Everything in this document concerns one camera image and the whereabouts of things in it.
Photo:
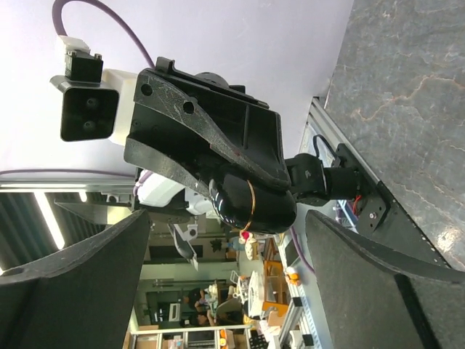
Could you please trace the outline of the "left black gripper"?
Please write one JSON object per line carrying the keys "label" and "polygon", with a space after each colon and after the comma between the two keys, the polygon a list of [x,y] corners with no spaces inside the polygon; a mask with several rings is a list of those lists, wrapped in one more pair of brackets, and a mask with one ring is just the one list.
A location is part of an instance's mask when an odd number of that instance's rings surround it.
{"label": "left black gripper", "polygon": [[209,182],[234,169],[269,189],[287,189],[280,115],[266,102],[212,72],[180,71],[158,57],[137,77],[132,136],[125,162],[142,170],[134,186],[141,204],[209,202]]}

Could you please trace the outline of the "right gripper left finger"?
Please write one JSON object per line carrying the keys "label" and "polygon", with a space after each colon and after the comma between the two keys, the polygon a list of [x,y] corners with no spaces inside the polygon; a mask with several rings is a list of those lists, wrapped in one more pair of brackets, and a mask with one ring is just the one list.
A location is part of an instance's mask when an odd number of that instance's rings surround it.
{"label": "right gripper left finger", "polygon": [[147,249],[138,210],[1,275],[2,348],[122,348]]}

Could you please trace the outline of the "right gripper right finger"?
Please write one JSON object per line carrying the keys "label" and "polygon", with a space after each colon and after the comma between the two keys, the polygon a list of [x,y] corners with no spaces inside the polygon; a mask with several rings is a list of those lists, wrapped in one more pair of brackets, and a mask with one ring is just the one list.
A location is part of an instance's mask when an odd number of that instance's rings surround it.
{"label": "right gripper right finger", "polygon": [[305,229],[335,348],[464,347],[464,272],[397,252],[315,210]]}

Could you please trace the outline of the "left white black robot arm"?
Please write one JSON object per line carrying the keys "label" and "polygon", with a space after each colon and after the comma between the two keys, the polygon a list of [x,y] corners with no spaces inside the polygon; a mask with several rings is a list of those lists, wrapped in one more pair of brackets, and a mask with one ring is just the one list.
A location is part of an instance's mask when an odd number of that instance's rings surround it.
{"label": "left white black robot arm", "polygon": [[191,75],[161,57],[137,75],[133,101],[126,162],[206,198],[228,224],[290,225],[298,204],[360,192],[356,167],[286,159],[280,115],[214,73]]}

